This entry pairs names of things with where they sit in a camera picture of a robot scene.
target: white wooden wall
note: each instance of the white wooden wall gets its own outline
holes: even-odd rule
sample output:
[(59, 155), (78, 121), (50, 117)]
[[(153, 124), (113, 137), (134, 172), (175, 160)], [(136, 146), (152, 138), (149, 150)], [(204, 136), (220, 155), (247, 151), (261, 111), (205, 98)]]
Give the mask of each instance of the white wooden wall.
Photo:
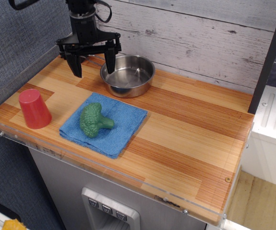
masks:
[[(253, 94), (276, 28), (276, 0), (106, 0), (103, 31), (157, 69)], [(107, 17), (108, 9), (97, 7)]]

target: red cup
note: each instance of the red cup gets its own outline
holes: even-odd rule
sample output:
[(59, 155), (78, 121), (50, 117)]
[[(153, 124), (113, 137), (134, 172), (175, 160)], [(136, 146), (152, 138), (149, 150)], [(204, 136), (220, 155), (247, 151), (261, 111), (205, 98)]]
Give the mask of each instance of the red cup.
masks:
[(29, 128), (43, 128), (51, 122), (51, 114), (38, 90), (25, 90), (21, 92), (18, 100)]

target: toy broccoli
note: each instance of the toy broccoli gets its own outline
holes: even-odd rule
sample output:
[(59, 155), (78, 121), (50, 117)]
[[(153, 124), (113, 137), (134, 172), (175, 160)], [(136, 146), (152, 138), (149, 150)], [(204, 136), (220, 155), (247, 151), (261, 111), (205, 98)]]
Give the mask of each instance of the toy broccoli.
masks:
[(101, 108), (100, 103), (90, 103), (80, 115), (80, 128), (90, 138), (96, 137), (101, 128), (112, 129), (114, 126), (113, 120), (100, 113)]

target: metal bowl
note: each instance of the metal bowl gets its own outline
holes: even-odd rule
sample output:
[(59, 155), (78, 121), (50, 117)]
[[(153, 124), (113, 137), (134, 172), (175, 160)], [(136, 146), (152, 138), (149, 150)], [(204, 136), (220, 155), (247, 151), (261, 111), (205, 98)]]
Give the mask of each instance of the metal bowl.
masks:
[(145, 93), (152, 84), (155, 66), (145, 57), (121, 55), (115, 60), (115, 71), (108, 74), (106, 64), (100, 69), (100, 76), (108, 92), (122, 98), (137, 97)]

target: wooden countertop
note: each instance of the wooden countertop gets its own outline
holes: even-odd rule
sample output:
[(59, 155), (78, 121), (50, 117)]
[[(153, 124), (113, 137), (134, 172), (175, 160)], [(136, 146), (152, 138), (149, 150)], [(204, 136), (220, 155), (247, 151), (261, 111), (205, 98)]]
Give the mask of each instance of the wooden countertop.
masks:
[[(157, 69), (149, 91), (121, 99), (106, 91), (99, 70), (86, 61), (77, 78), (56, 58), (0, 106), (0, 123), (6, 125), (0, 130), (216, 225), (252, 125), (247, 113), (252, 96)], [(32, 130), (24, 123), (18, 95), (29, 88), (41, 92), (52, 113), (45, 128)], [(59, 135), (59, 127), (92, 92), (148, 111), (117, 159)]]

